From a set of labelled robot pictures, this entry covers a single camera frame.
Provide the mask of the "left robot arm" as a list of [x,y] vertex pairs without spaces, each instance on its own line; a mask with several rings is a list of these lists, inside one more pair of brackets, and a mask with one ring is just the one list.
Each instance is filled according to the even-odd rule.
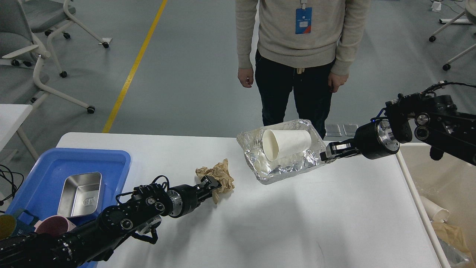
[[3,239],[1,267],[76,268],[91,261],[107,261],[130,237],[156,244],[162,217],[187,215],[220,187],[210,175],[197,185],[170,187],[168,179],[139,185],[129,192],[127,202],[111,205],[96,219],[57,237],[31,232]]

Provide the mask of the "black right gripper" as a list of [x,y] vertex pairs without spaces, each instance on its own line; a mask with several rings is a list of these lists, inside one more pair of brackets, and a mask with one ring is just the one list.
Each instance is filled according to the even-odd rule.
[[375,120],[359,127],[354,138],[340,142],[329,142],[326,151],[320,153],[323,162],[333,162],[357,153],[367,159],[379,159],[396,154],[400,143],[394,137],[388,120]]

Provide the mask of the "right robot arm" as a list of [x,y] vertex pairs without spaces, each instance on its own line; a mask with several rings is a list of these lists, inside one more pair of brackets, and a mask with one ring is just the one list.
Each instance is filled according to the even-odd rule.
[[353,138],[331,142],[320,153],[324,163],[363,155],[379,159],[396,154],[401,144],[415,137],[430,145],[430,157],[440,160],[444,153],[471,165],[476,163],[474,114],[457,111],[450,95],[436,95],[436,90],[450,85],[434,84],[420,93],[398,94],[386,102],[377,117],[357,128]]

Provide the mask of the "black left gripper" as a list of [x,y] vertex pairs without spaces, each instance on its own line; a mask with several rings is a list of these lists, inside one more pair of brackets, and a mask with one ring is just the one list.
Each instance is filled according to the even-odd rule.
[[221,182],[214,176],[204,175],[198,185],[178,185],[167,190],[167,194],[172,201],[172,211],[169,216],[179,218],[193,212],[202,202],[212,198],[214,204],[219,203],[219,188]]

